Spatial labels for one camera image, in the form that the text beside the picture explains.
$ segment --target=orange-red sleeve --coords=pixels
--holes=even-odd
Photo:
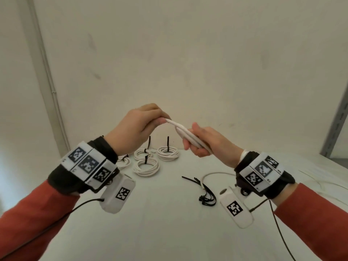
[[[275,214],[323,261],[348,260],[348,213],[303,184]]]
[[[60,194],[47,181],[0,218],[0,258],[71,211],[79,197]],[[66,220],[18,250],[6,261],[39,260]]]

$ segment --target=white cable bundle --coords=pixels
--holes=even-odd
[[[146,148],[145,149],[144,148],[139,148],[137,151],[134,152],[135,160],[144,159],[144,157],[139,157],[139,155],[142,154],[142,153],[146,153],[148,158],[152,158],[153,157],[153,155],[152,155],[150,150],[148,150]]]
[[[140,165],[145,164],[145,159],[139,159],[136,162],[136,166],[133,169],[133,172],[141,177],[149,177],[154,175],[159,170],[159,163],[155,158],[149,158],[147,160],[147,164],[152,165],[150,169],[141,169]]]
[[[124,161],[124,162],[126,162],[126,164],[124,164],[122,166],[117,166],[117,168],[119,170],[122,170],[122,169],[124,169],[125,167],[128,167],[131,164],[131,161],[130,161],[129,157],[118,158],[117,162],[120,162],[120,161]]]
[[[161,146],[157,151],[158,157],[163,161],[173,161],[179,157],[179,151],[172,146],[169,147],[169,153],[167,146]]]

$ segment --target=white tabletop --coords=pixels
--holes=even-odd
[[[341,185],[344,182],[337,176],[348,180],[347,169],[320,155],[305,158],[295,154],[270,154],[283,163],[298,182],[311,180],[298,169],[318,178],[323,175],[340,181]],[[136,180],[136,187],[121,212],[106,213],[98,202],[83,206],[70,216],[41,260],[292,260],[268,204],[253,212],[255,221],[246,229],[238,228],[219,203],[214,207],[200,204],[198,197],[204,194],[203,190],[181,176],[200,178],[209,172],[233,172],[214,156],[200,159],[191,152],[180,151],[177,160],[160,161],[159,172],[149,178],[132,173],[135,162],[133,157],[131,160],[131,165],[123,172]],[[216,196],[235,182],[233,176],[225,174],[205,179]],[[320,189],[315,182],[307,184],[315,190]],[[332,186],[325,185],[327,193],[337,190]],[[348,191],[339,191],[340,194],[332,195],[341,196],[340,199],[348,203]],[[100,195],[87,192],[77,204]],[[245,203],[252,208],[262,200],[251,195]],[[348,210],[344,204],[329,200]],[[294,232],[281,221],[279,224],[297,261],[320,260]]]

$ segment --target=wrist tracker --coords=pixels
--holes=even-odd
[[[249,152],[235,168],[237,186],[274,199],[295,179],[267,153]]]
[[[103,137],[82,141],[62,158],[48,183],[65,195],[89,189],[97,193],[119,173],[116,161],[117,154]]]

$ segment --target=right hand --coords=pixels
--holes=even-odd
[[[192,124],[192,129],[189,129],[191,133],[205,142],[213,154],[226,166],[235,168],[243,153],[243,149],[231,143],[226,137],[221,135],[218,131],[211,127],[200,127],[197,123]],[[192,145],[187,139],[182,140],[184,149],[191,151],[200,158],[209,156],[210,153],[205,148],[197,148]]]

